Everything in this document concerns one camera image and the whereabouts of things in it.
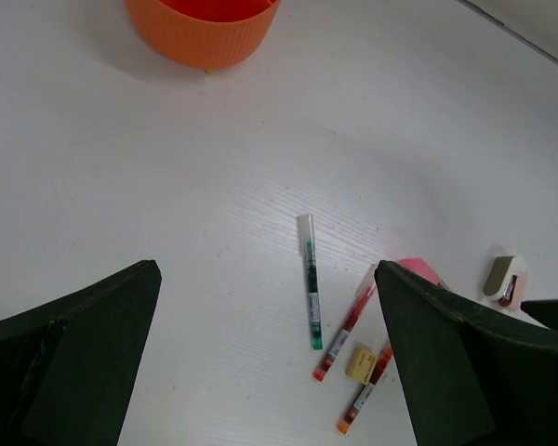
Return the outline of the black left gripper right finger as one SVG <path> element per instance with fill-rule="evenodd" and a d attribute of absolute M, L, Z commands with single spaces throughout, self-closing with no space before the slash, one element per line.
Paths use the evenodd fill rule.
<path fill-rule="evenodd" d="M 520 321 L 393 261 L 375 281 L 418 444 L 558 445 L 558 299 Z"/>

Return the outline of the orange gel pen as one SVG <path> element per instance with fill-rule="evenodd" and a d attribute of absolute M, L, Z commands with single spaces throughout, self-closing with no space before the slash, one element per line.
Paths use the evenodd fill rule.
<path fill-rule="evenodd" d="M 392 359 L 392 355 L 393 352 L 391 343 L 389 341 L 386 341 L 378 355 L 377 362 L 372 374 L 369 377 L 368 383 L 362 386 L 361 390 L 358 392 L 357 397 L 353 400 L 353 403 L 350 405 L 349 409 L 338 421 L 337 430 L 339 431 L 339 433 L 345 435 L 348 432 L 357 415 L 361 412 L 364 405 L 367 403 L 379 379 L 383 376 L 389 362 Z"/>

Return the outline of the yellow rubber eraser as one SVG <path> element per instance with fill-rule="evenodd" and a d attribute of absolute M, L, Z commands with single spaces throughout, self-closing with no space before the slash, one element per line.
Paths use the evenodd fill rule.
<path fill-rule="evenodd" d="M 356 344 L 345 368 L 346 376 L 362 385 L 368 384 L 378 358 L 377 351 L 366 345 Z"/>

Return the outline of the pink beige stapler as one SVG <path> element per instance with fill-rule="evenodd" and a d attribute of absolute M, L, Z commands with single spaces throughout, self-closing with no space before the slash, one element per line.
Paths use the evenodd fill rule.
<path fill-rule="evenodd" d="M 521 307 L 528 281 L 528 267 L 521 256 L 497 256 L 483 286 L 487 301 L 508 311 Z"/>

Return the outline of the green gel pen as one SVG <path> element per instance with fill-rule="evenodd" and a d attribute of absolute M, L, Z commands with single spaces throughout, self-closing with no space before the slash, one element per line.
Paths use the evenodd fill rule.
<path fill-rule="evenodd" d="M 322 319 L 318 291 L 317 262 L 313 215 L 305 214 L 297 218 L 299 226 L 300 251 L 304 262 L 309 324 L 313 350 L 323 349 Z"/>

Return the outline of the red gel pen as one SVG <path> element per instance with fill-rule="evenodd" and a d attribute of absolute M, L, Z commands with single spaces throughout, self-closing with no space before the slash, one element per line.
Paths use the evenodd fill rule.
<path fill-rule="evenodd" d="M 337 356 L 341 352 L 349 336 L 352 334 L 353 328 L 359 321 L 367 303 L 369 302 L 372 295 L 375 293 L 377 286 L 374 279 L 374 271 L 376 270 L 377 266 L 377 263 L 370 265 L 366 275 L 364 276 L 361 284 L 359 285 L 355 293 L 354 302 L 347 317 L 345 318 L 345 321 L 341 325 L 326 354 L 313 371 L 312 378 L 315 379 L 317 382 L 324 381 L 327 372 L 334 364 Z"/>

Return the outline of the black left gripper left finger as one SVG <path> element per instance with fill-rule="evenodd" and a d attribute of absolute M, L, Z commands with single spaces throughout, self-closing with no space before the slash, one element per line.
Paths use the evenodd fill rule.
<path fill-rule="evenodd" d="M 115 445 L 161 287 L 142 260 L 0 321 L 0 445 Z"/>

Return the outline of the orange ribbed round container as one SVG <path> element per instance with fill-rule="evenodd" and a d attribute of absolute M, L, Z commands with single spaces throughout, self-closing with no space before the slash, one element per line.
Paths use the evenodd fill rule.
<path fill-rule="evenodd" d="M 126 0 L 127 15 L 155 51 L 199 70 L 230 68 L 261 45 L 279 1 Z"/>

